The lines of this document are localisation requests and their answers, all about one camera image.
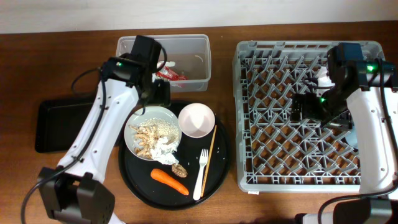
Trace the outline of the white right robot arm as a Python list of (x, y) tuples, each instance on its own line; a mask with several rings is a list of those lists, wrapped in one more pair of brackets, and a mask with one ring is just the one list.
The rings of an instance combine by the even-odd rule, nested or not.
[(322, 94), (295, 94), (292, 121), (314, 119), (322, 127), (355, 130), (361, 163), (359, 193), (326, 201), (297, 223), (397, 223), (397, 68), (364, 59), (358, 43), (327, 52), (328, 80), (311, 78)]

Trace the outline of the round black serving tray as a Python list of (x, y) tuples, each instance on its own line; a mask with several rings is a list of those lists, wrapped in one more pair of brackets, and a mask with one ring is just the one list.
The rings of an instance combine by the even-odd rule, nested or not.
[[(164, 210), (183, 210), (194, 207), (210, 198), (223, 184), (230, 168), (232, 147), (225, 126), (215, 118), (216, 135), (210, 133), (203, 138), (195, 139), (182, 135), (175, 157), (187, 170), (187, 176), (177, 177), (170, 166), (157, 161), (141, 159), (134, 155), (134, 147), (127, 144), (133, 140), (132, 134), (123, 134), (119, 148), (119, 170), (129, 190), (151, 207)], [(205, 191), (201, 199), (193, 199), (194, 185), (199, 171), (199, 156), (202, 149), (212, 147), (211, 160), (206, 178)], [(189, 195), (183, 195), (170, 186), (154, 180), (150, 173), (160, 169), (185, 186)]]

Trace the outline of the grey plate with food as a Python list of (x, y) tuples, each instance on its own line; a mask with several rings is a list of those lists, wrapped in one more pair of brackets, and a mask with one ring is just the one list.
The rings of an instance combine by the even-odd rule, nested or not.
[(182, 138), (177, 116), (161, 106), (148, 106), (133, 113), (126, 121), (124, 140), (127, 148), (140, 159), (155, 161), (150, 150), (157, 140), (165, 137), (177, 140)]

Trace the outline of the orange carrot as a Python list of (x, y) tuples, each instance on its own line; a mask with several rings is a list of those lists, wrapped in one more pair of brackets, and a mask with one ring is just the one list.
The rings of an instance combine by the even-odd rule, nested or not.
[(189, 195), (188, 189), (183, 184), (181, 184), (179, 181), (175, 180), (173, 177), (169, 176), (166, 172), (160, 169), (153, 169), (150, 173), (150, 176), (154, 180), (175, 189), (182, 195)]

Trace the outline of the black rectangular tray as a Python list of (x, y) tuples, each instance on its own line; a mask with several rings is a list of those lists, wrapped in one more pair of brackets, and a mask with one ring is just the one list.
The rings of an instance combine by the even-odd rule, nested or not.
[(93, 102), (92, 96), (41, 102), (35, 137), (36, 152), (52, 153), (69, 150)]

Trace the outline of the white plastic fork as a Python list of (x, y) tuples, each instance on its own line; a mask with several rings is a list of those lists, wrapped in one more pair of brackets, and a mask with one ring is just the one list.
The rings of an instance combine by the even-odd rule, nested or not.
[(195, 188), (193, 191), (193, 199), (195, 201), (200, 199), (201, 195), (201, 190), (202, 190), (202, 184), (203, 184), (203, 175), (204, 175), (204, 169), (205, 166), (208, 163), (208, 150), (207, 149), (202, 149), (200, 158), (199, 158), (199, 171), (198, 171), (198, 176), (197, 176), (197, 181), (195, 183)]

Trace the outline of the wooden chopstick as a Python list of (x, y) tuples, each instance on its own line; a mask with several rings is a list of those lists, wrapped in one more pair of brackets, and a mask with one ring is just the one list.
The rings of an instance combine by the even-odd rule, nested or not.
[(212, 154), (214, 143), (215, 143), (216, 130), (217, 130), (217, 125), (215, 125), (215, 127), (214, 127), (213, 136), (212, 136), (212, 140), (211, 140), (211, 145), (210, 145), (210, 149), (209, 149), (209, 152), (208, 152), (208, 160), (207, 160), (207, 165), (206, 165), (206, 169), (205, 169), (205, 174), (204, 174), (204, 177), (203, 177), (203, 183), (202, 183), (202, 189), (201, 189), (201, 195), (200, 195), (201, 198), (204, 196), (204, 193), (205, 193), (205, 186), (206, 186), (206, 181), (207, 181), (207, 177), (208, 177), (208, 171), (209, 171), (209, 167), (210, 167), (211, 154)]

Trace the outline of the pink bowl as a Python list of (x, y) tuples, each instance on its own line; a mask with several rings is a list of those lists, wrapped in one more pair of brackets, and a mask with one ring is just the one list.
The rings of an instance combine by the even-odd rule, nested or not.
[(207, 105), (191, 103), (179, 113), (178, 124), (185, 135), (202, 138), (215, 127), (215, 114)]

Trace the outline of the white napkin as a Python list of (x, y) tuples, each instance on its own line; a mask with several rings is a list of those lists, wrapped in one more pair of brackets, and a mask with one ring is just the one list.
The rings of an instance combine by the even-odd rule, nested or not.
[(179, 161), (174, 156), (174, 152), (177, 152), (177, 147), (177, 140), (169, 141), (167, 136), (161, 137), (150, 150), (151, 158), (163, 165), (178, 164)]

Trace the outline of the red snack wrapper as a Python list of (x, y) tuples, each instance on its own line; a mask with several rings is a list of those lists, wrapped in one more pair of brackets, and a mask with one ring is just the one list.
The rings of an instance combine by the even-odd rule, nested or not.
[(173, 71), (172, 69), (176, 65), (175, 62), (166, 62), (165, 65), (162, 67), (161, 70), (155, 73), (155, 75), (161, 79), (167, 81), (182, 81), (187, 80), (185, 75), (180, 75), (177, 72)]

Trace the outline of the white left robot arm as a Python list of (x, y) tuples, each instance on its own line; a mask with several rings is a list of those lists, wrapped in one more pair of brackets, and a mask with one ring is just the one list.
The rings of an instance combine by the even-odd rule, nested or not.
[(50, 219), (62, 223), (120, 223), (115, 196), (104, 186), (109, 157), (137, 105), (167, 105), (170, 85), (153, 77), (167, 55), (155, 39), (138, 35), (129, 53), (109, 58), (95, 71), (98, 91), (83, 126), (55, 169), (44, 167), (21, 206), (25, 223), (28, 199), (39, 190)]

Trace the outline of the clear plastic waste bin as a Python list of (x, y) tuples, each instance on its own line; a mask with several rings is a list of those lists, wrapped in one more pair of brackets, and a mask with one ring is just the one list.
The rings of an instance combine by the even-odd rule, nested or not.
[(152, 35), (166, 51), (166, 67), (184, 80), (170, 82), (170, 91), (206, 91), (211, 78), (210, 40), (205, 34)]

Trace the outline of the brown walnut shell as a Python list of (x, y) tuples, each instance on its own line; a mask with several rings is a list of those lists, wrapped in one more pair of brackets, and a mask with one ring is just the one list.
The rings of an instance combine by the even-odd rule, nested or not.
[(172, 172), (181, 178), (185, 178), (188, 175), (186, 169), (180, 164), (172, 164)]

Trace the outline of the grey dishwasher rack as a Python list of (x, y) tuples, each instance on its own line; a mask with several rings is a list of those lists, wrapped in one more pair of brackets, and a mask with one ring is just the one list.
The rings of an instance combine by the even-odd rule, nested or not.
[(348, 131), (314, 119), (290, 120), (295, 94), (328, 80), (327, 52), (358, 43), (364, 59), (384, 53), (374, 41), (242, 41), (233, 59), (238, 185), (245, 192), (359, 192), (359, 150)]

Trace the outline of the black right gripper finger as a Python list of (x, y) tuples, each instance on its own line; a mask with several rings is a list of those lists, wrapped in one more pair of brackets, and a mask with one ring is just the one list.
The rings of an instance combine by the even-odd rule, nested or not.
[(292, 110), (290, 113), (290, 120), (293, 122), (300, 122), (303, 119), (307, 119), (305, 111), (307, 95), (306, 94), (295, 94), (292, 98)]
[(329, 129), (338, 129), (340, 131), (349, 131), (354, 128), (354, 121), (352, 119), (351, 113), (346, 110), (340, 115), (326, 122), (323, 127)]

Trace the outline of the light blue cup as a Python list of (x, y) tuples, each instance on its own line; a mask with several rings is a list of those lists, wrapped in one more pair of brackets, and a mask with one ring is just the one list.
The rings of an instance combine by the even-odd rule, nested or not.
[(352, 148), (358, 150), (358, 140), (355, 128), (352, 128), (347, 132), (347, 135), (345, 136), (345, 142)]

